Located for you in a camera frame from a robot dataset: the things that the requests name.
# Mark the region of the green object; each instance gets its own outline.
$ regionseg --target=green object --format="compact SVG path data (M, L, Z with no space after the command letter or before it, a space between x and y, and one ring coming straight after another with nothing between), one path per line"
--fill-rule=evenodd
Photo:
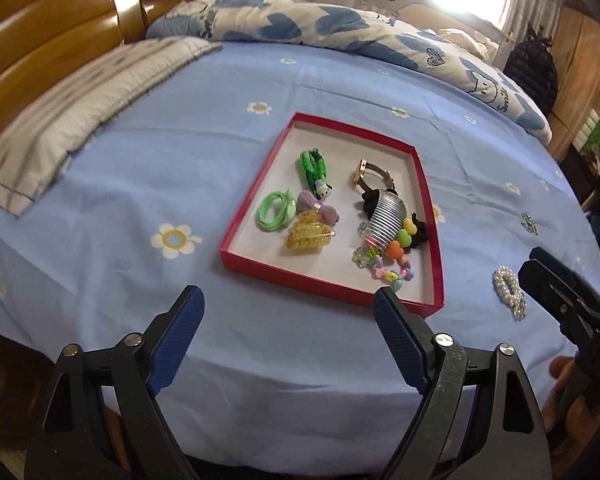
M309 189L318 200L331 194L333 187L327 184L327 166L317 149L306 150L300 154L300 165Z
M269 210L276 200L280 200L280 208L272 221L267 221ZM260 204L256 212L256 220L263 231L277 231L281 227L288 226L296 216L296 192L292 187L282 191L269 193Z
M582 149L580 150L580 155L586 155L594 146L600 148L600 120L593 128L589 138L587 139L587 142L584 143Z
M395 239L398 240L400 247L403 249L411 245L411 235L406 231L406 229L400 229L398 234L395 236Z

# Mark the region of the smiling cartoon face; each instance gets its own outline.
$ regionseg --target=smiling cartoon face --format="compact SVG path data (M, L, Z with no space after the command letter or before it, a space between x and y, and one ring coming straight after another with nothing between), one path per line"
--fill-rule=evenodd
M493 81L478 72L471 72L471 74L475 77L475 88L469 90L468 93L477 97L483 103L493 103L498 96L498 89Z

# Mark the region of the metal bolt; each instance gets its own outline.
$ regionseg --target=metal bolt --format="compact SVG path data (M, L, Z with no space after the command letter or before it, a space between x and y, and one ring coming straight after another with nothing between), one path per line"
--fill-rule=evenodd
M513 346L511 346L509 343L500 343L498 348L504 355L513 355L516 353L516 349L513 348Z
M62 355L65 357L72 357L78 353L80 347L77 344L71 343L62 349Z
M127 335L124 341L127 346L138 346L142 342L142 334L133 332Z
M440 346L451 346L454 343L454 339L449 334L437 334L435 339Z

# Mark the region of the silver brooch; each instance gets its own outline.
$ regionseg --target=silver brooch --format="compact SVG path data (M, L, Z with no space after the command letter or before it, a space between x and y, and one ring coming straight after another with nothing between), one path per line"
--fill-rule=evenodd
M531 234L538 236L538 228L536 227L536 224L534 224L534 221L531 219L531 216L529 216L526 213L522 213L520 216L522 217L522 222L520 222L522 227L529 231Z

